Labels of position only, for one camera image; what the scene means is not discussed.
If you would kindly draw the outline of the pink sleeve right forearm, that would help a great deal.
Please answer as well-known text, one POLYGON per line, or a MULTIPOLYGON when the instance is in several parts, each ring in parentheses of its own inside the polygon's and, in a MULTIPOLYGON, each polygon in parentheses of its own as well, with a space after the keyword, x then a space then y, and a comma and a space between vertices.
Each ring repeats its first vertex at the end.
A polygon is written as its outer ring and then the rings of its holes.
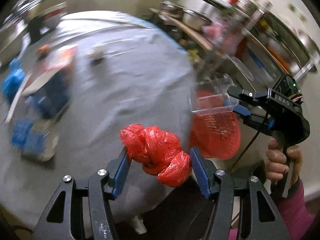
POLYGON ((311 239, 316 236, 319 215, 310 213, 304 202, 304 186, 300 178, 291 186, 287 198, 274 199, 287 227, 290 239, 311 239))

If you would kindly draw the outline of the right hand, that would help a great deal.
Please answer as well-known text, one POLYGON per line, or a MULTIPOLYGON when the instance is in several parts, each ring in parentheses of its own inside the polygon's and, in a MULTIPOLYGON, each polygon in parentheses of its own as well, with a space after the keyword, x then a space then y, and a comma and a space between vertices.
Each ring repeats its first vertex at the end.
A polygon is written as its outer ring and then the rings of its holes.
MULTIPOLYGON (((277 183, 283 177, 288 174, 289 167, 286 165, 287 158, 284 153, 280 151, 278 141, 271 138, 268 142, 268 148, 266 151, 267 160, 266 166, 266 178, 272 183, 277 183)), ((287 157, 294 161, 292 170, 292 177, 290 186, 295 184, 299 178, 301 166, 302 166, 302 150, 299 145, 291 146, 287 149, 287 157)))

